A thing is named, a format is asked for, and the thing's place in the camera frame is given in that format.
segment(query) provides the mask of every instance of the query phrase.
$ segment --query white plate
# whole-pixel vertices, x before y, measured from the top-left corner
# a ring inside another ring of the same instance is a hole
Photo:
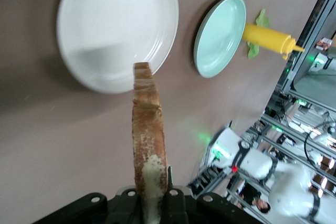
[[[61,0],[57,39],[72,75],[98,92],[133,89],[133,64],[155,73],[173,45],[178,0]]]
[[[194,60],[201,76],[216,76],[228,65],[242,39],[245,21],[244,0],[222,0],[208,12],[194,46]]]

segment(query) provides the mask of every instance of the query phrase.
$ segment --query bread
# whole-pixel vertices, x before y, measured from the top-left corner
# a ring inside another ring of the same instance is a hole
[[[142,197],[145,223],[160,223],[168,175],[159,94],[147,62],[134,65],[132,113],[136,192]]]

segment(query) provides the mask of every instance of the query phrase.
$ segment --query person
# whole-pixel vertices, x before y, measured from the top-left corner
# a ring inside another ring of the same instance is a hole
[[[259,192],[256,188],[254,188],[250,184],[246,184],[238,195],[250,206],[256,206],[258,210],[263,214],[268,213],[268,211],[271,209],[269,203],[260,199],[261,192]],[[237,207],[242,208],[243,206],[240,203],[238,203]]]

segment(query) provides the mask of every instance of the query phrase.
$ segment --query table surface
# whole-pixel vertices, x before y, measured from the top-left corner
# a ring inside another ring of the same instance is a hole
[[[244,0],[247,22],[266,9],[271,28],[298,38],[316,0]],[[205,79],[192,60],[195,34],[218,0],[179,0],[176,39],[155,74],[173,182],[196,175],[207,142],[233,121],[242,134],[263,112],[286,62],[241,42],[228,66]],[[0,0],[0,223],[31,223],[93,192],[110,199],[134,184],[132,92],[80,85],[58,52],[59,0]]]

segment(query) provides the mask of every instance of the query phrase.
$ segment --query black shirt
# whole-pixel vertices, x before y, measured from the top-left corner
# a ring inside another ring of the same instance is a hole
[[[259,192],[256,188],[254,188],[250,184],[246,184],[239,195],[240,196],[244,195],[244,201],[246,201],[246,203],[248,203],[249,205],[252,205],[252,201],[254,199],[260,198],[261,192]]]

